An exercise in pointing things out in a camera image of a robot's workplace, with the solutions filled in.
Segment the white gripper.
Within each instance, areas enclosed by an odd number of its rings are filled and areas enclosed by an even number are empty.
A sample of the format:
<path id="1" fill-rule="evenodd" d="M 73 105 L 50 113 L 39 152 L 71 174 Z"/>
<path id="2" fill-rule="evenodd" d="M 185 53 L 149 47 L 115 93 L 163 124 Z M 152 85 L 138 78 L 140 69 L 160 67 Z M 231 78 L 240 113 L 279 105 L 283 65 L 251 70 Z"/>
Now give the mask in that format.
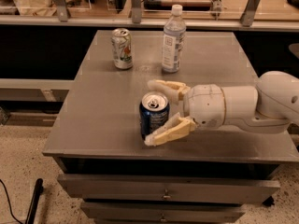
<path id="1" fill-rule="evenodd" d="M 184 115 L 179 112 L 162 127 L 145 138 L 148 147 L 163 145 L 189 135 L 197 128 L 219 128 L 225 117 L 225 102 L 221 88 L 215 84 L 196 85 L 192 88 L 185 83 L 153 79 L 148 82 L 151 91 L 163 93 L 171 104 L 183 100 Z"/>

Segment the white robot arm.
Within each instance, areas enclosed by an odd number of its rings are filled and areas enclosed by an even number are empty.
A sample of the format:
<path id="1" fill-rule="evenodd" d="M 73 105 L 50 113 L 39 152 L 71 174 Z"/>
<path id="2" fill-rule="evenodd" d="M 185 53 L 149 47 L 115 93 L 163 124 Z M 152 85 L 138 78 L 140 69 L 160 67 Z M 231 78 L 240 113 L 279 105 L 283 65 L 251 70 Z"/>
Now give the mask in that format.
<path id="1" fill-rule="evenodd" d="M 148 146 L 159 146 L 199 130 L 233 125 L 250 133 L 282 133 L 299 124 L 299 80 L 279 71 L 266 72 L 254 86 L 189 87 L 176 81 L 150 80 L 152 91 L 170 103 L 183 103 L 183 112 L 145 137 Z"/>

